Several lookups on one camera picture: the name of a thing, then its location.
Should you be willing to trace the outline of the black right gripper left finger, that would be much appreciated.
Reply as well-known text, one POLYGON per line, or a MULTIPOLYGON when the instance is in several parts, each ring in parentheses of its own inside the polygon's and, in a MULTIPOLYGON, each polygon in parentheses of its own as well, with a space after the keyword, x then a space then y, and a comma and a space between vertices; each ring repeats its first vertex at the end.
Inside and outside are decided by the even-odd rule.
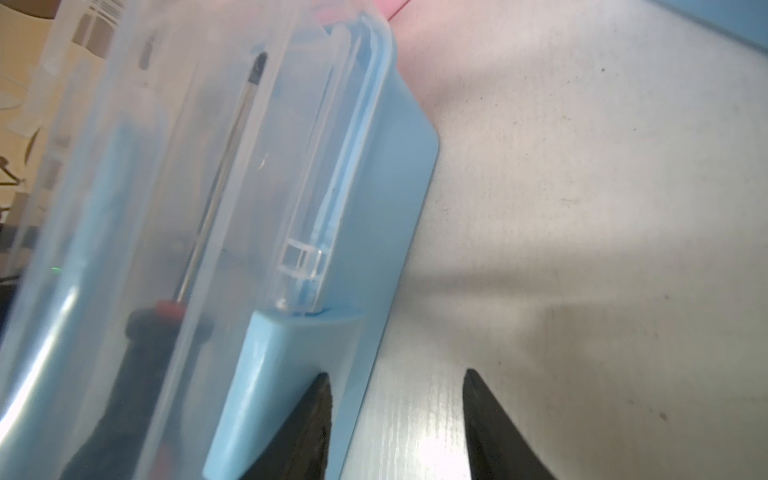
POLYGON ((241 480, 322 480, 332 429, 330 377, 321 373, 241 480))

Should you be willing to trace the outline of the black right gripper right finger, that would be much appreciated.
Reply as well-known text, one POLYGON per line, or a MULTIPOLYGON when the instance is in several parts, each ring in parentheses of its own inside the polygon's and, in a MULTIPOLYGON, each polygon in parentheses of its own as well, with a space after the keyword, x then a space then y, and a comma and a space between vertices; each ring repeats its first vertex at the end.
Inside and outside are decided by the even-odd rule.
POLYGON ((464 375, 462 402, 473 480, 555 480, 475 369, 464 375))

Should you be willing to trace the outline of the blue clear-lid toolbox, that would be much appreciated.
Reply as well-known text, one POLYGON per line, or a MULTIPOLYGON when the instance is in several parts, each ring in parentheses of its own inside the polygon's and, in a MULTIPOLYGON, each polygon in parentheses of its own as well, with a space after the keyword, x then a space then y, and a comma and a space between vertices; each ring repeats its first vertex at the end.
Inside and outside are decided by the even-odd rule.
POLYGON ((1 475, 62 479, 104 414, 128 317, 174 294, 257 55, 269 54, 136 469, 240 479, 321 373, 340 477, 435 165, 375 5, 6 1, 49 24, 8 123, 1 475))

